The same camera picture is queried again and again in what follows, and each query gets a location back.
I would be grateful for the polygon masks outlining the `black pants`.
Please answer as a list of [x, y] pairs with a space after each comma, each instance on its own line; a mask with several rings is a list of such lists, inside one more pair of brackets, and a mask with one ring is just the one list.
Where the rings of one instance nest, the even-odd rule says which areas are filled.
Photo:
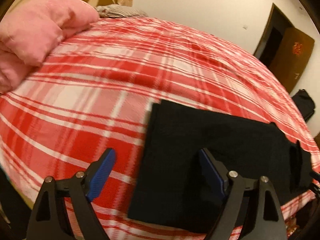
[[307, 190], [311, 155], [273, 123], [154, 103], [128, 217], [208, 233], [227, 198], [227, 174], [270, 179], [281, 205]]

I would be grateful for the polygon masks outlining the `black bag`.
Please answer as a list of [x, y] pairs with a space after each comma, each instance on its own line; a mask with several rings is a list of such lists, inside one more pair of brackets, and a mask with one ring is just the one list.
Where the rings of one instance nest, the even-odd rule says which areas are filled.
[[315, 113], [315, 102], [306, 90], [300, 89], [293, 97], [295, 105], [300, 111], [305, 122], [308, 122]]

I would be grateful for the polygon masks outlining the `brown wooden door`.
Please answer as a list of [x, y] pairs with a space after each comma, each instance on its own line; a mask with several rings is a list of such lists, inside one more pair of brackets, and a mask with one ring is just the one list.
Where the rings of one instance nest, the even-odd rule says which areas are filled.
[[291, 93], [308, 64], [315, 40], [294, 27], [285, 30], [269, 70]]

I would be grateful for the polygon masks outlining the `red plaid bed sheet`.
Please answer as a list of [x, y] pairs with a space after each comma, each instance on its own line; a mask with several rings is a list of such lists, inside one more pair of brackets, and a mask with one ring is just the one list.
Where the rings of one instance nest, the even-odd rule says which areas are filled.
[[1, 168], [34, 201], [44, 178], [71, 177], [107, 148], [116, 164], [93, 207], [111, 239], [203, 239], [126, 216], [146, 114], [160, 99], [275, 122], [319, 169], [319, 149], [286, 89], [253, 55], [156, 18], [102, 19], [62, 42], [1, 96]]

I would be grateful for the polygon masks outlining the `pink folded quilt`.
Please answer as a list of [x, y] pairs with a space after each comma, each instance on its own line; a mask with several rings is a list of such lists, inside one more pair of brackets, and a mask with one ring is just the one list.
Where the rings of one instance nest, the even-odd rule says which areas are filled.
[[1, 93], [16, 89], [63, 40], [87, 30], [98, 12], [82, 0], [30, 0], [1, 20]]

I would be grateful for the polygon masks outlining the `grey striped pillow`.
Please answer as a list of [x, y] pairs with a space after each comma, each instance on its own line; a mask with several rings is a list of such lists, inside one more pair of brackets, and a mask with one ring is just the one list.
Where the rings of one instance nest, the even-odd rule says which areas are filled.
[[99, 5], [95, 7], [100, 18], [127, 18], [127, 17], [147, 17], [148, 15], [139, 9], [118, 4]]

